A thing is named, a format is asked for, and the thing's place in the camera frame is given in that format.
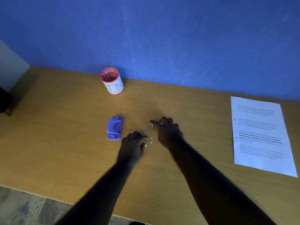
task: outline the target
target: forearm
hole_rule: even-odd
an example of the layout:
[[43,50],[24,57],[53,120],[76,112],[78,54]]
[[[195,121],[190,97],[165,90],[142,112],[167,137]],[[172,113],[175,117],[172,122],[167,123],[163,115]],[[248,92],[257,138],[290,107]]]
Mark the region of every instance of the forearm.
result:
[[56,225],[107,225],[131,171],[127,162],[117,162]]
[[210,225],[274,224],[238,187],[183,140],[169,150]]

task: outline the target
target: right hand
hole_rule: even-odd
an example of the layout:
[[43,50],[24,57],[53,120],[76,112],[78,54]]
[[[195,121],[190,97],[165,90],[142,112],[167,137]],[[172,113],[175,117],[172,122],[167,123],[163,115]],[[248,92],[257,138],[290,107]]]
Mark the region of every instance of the right hand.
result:
[[159,122],[154,120],[150,120],[150,122],[158,130],[159,142],[167,149],[170,149],[172,145],[176,144],[176,141],[184,140],[183,134],[180,131],[178,124],[174,124],[172,118],[161,117]]

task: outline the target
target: floor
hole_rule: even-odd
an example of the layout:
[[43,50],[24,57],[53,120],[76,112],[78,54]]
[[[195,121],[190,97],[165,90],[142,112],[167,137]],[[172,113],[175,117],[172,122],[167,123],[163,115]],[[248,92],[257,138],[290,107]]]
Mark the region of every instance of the floor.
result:
[[[53,225],[71,207],[71,204],[61,201],[0,186],[1,225]],[[128,225],[132,222],[113,215],[109,225]]]

